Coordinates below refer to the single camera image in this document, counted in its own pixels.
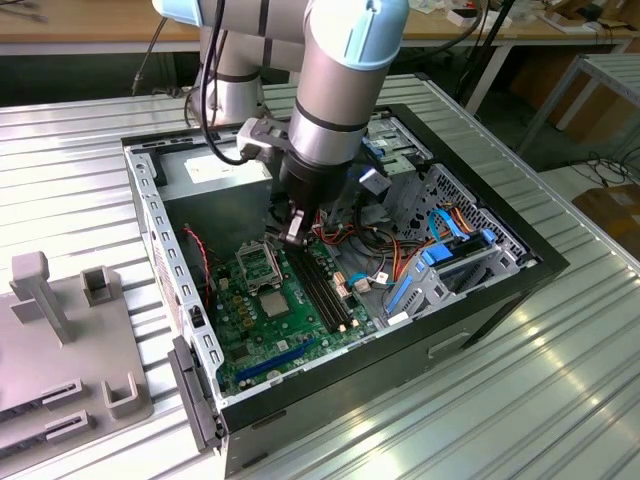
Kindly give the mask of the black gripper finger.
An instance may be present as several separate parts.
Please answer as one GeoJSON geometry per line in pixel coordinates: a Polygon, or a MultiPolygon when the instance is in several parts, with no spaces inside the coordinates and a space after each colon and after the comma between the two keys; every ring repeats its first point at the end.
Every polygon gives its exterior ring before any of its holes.
{"type": "Polygon", "coordinates": [[[299,243],[298,234],[300,231],[300,210],[295,202],[290,200],[281,227],[280,240],[290,245],[299,243]]]}
{"type": "Polygon", "coordinates": [[[305,246],[307,244],[308,237],[315,222],[316,213],[317,207],[314,205],[295,205],[294,238],[296,245],[305,246]]]}

